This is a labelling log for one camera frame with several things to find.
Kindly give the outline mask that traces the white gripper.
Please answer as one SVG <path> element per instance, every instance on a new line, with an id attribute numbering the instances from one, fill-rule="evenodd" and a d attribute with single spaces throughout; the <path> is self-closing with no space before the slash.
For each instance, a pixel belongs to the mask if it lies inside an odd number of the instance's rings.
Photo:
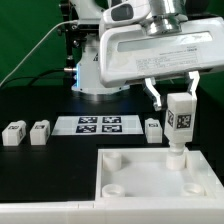
<path id="1" fill-rule="evenodd" d="M 224 70 L 224 19 L 193 20 L 175 34 L 149 36 L 139 24 L 112 28 L 101 37 L 100 81 L 106 87 L 144 80 L 143 90 L 156 111 L 162 109 L 155 78 L 168 79 L 188 72 L 187 92 L 197 99 L 200 73 Z"/>

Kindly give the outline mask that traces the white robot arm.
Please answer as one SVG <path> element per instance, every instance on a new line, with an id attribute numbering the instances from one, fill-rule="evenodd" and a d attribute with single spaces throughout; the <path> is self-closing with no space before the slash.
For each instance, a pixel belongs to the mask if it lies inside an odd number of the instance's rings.
<path id="1" fill-rule="evenodd" d="M 70 0 L 86 33 L 75 91 L 113 94 L 142 82 L 154 108 L 163 102 L 157 80 L 188 76 L 194 92 L 201 74 L 224 70 L 224 18 L 189 15 L 186 0 Z"/>

